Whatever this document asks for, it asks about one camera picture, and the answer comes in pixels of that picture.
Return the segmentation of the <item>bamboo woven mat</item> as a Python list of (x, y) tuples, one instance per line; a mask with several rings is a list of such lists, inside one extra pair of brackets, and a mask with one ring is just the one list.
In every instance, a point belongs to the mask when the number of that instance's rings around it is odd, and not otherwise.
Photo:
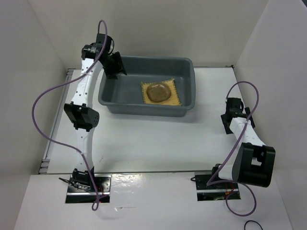
[(181, 106), (174, 78), (160, 82), (141, 82), (142, 98), (145, 104)]

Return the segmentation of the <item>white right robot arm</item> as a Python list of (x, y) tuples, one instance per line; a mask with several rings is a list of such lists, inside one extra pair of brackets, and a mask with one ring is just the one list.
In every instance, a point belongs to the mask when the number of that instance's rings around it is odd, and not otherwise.
[(232, 164), (216, 164), (210, 183), (215, 188), (223, 187), (227, 180), (235, 183), (268, 187), (271, 183), (275, 149), (267, 146), (256, 134), (251, 111), (239, 98), (227, 98), (225, 113), (221, 115), (226, 134), (235, 135), (239, 141)]

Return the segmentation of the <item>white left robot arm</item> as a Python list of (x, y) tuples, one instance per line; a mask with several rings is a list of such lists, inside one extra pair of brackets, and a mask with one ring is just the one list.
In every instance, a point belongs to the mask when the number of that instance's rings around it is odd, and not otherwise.
[(114, 40), (106, 34), (97, 34), (96, 41), (82, 49), (81, 79), (64, 112), (72, 122), (77, 135), (77, 151), (80, 154), (70, 184), (88, 192), (95, 187), (92, 142), (99, 113), (93, 109), (93, 95), (98, 75), (104, 71), (107, 79), (116, 80), (126, 74), (119, 52), (113, 52)]

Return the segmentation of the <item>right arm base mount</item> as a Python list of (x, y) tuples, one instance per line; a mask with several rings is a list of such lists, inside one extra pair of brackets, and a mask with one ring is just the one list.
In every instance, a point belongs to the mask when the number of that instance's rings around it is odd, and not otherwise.
[(230, 195), (229, 200), (241, 199), (237, 184), (220, 183), (207, 186), (210, 178), (209, 171), (195, 172), (194, 176), (190, 178), (196, 186), (198, 201), (225, 200), (228, 195)]

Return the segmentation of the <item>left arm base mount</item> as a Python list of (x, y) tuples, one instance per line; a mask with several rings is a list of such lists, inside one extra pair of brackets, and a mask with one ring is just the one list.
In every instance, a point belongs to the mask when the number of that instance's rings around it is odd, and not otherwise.
[[(93, 203), (96, 200), (96, 192), (92, 185), (75, 183), (72, 181), (72, 177), (69, 179), (59, 177), (59, 180), (68, 185), (66, 204)], [(99, 195), (99, 203), (109, 203), (111, 176), (96, 176), (94, 181)]]

